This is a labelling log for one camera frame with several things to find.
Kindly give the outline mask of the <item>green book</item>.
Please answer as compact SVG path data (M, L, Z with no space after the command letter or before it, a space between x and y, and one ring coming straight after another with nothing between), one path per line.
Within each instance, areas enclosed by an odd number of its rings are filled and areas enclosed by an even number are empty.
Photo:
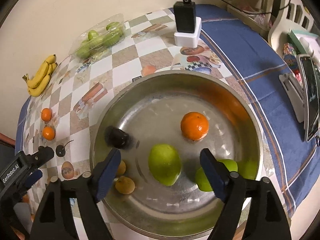
M289 37L301 54L308 54L319 62L319 36L307 31L292 30Z

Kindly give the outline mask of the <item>large steel bowl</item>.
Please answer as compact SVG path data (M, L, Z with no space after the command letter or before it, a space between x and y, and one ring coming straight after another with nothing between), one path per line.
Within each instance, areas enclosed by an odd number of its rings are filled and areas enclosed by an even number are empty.
M122 89L98 119L91 165L114 146L135 189L124 195L111 187L103 203L120 222L152 238L195 239L213 229L223 202L195 182L202 149L234 160L244 178L261 178L259 122L234 89L207 74L164 71Z

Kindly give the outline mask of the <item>black charger block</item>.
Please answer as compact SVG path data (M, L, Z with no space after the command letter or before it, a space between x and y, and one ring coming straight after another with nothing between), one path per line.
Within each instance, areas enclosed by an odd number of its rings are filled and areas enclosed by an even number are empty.
M173 10L177 31L179 33L194 33L196 27L195 3L191 0L177 1Z

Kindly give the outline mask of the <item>large orange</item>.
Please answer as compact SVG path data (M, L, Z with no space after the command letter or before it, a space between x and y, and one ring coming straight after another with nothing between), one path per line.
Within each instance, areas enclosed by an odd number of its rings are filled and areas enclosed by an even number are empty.
M208 134L209 121L199 112L189 112L182 118L180 128L185 138L198 141Z

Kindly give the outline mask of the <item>small orange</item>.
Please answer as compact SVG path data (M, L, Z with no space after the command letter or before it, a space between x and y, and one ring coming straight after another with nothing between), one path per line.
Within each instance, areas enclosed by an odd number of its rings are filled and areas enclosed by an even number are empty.
M44 122L49 122L52 119L52 110L49 108L44 108L41 112L41 119Z
M42 136L44 139L52 141L55 138L55 130L50 126L46 126L42 130Z

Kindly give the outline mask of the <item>grey phone stand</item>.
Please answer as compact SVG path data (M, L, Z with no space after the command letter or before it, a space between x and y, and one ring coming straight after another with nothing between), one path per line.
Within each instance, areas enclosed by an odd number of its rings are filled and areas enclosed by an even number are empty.
M305 107L303 89L292 73L279 75L279 80L284 87L287 96L291 102L296 119L299 123L305 120Z

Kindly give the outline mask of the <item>patterned checkered tablecloth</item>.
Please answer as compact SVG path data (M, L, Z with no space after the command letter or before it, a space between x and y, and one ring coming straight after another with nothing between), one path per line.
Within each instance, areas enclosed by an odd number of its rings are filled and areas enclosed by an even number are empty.
M89 148L98 117L123 88L136 79L152 73L170 70L183 61L184 67L210 68L211 76L236 90L249 104L259 120L264 142L263 175L271 178L278 194L284 183L277 178L272 155L273 145L268 142L271 127L255 96L235 66L222 50L211 27L225 36L223 27L243 28L240 20L213 5L198 9L202 18L202 33L198 50L190 56L185 49L174 44L174 15L168 10L152 12L125 23L126 36L115 45L111 53L99 61L80 61L69 56L60 61L44 93L28 98L18 119L16 149L33 153L41 145L55 147L60 142L74 139ZM52 119L44 122L41 112L52 110ZM55 130L52 141L44 139L42 130L50 126Z

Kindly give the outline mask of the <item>dark cherry with stem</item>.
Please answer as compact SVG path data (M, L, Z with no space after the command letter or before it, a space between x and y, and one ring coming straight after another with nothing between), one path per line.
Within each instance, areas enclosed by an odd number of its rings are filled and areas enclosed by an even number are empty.
M56 149L55 149L56 155L57 155L58 157L60 157L60 158L64 157L64 156L66 155L66 146L67 146L70 142L72 142L72 141L73 141L73 140L65 143L64 145L62 145L62 144L57 145L57 146L56 146Z

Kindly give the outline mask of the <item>clear plastic fruit tray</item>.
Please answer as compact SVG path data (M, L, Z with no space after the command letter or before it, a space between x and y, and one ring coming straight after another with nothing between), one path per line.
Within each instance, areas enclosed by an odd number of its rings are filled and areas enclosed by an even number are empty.
M111 53L112 47L124 38L124 16L115 14L79 35L69 50L69 56L81 61L99 61Z

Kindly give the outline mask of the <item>yellow banana bunch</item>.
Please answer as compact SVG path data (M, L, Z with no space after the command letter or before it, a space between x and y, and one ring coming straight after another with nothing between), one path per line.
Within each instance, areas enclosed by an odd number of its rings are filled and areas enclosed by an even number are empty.
M27 84L27 90L30 96L38 97L44 92L56 68L56 55L49 55L40 65L34 77L30 78L28 74L22 77Z

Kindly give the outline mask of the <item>white charger dock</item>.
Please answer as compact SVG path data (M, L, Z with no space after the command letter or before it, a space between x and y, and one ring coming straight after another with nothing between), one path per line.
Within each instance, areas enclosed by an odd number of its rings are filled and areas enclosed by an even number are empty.
M196 48L198 46L201 28L201 18L196 17L195 31L193 33L182 33L178 31L174 33L175 45L178 47Z

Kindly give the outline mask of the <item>white plastic chair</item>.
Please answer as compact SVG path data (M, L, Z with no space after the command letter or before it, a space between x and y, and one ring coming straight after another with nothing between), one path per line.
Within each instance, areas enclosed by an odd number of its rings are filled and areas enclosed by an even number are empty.
M301 0L280 0L282 8L268 32L268 43L278 54L283 54L285 43L292 39L300 42L304 38L310 45L319 46L319 34L315 30L313 17L306 11Z

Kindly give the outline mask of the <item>brown longan fruit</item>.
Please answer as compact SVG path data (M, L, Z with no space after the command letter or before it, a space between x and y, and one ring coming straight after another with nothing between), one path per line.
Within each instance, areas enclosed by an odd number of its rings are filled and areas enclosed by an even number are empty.
M131 194L135 190L135 182L129 178L122 176L115 183L116 190L121 194Z

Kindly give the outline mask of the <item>smartphone on stand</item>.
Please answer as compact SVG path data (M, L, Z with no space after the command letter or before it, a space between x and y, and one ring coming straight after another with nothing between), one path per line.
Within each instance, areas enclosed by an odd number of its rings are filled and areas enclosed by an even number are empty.
M308 54L299 54L297 63L303 84L305 141L309 142L319 130L319 80L317 68Z

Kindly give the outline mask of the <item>blue cloth table cover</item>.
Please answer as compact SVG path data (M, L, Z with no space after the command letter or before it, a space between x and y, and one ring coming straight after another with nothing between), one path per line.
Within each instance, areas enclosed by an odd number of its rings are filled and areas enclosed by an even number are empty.
M287 72L288 66L250 27L249 31L223 27L223 31L225 36L211 27L210 34L217 35L222 50L227 52L270 124L268 142L273 145L276 176L284 183L283 198L289 215L293 215L318 179L319 148L314 140L304 141L303 125L296 120L279 81L278 76Z

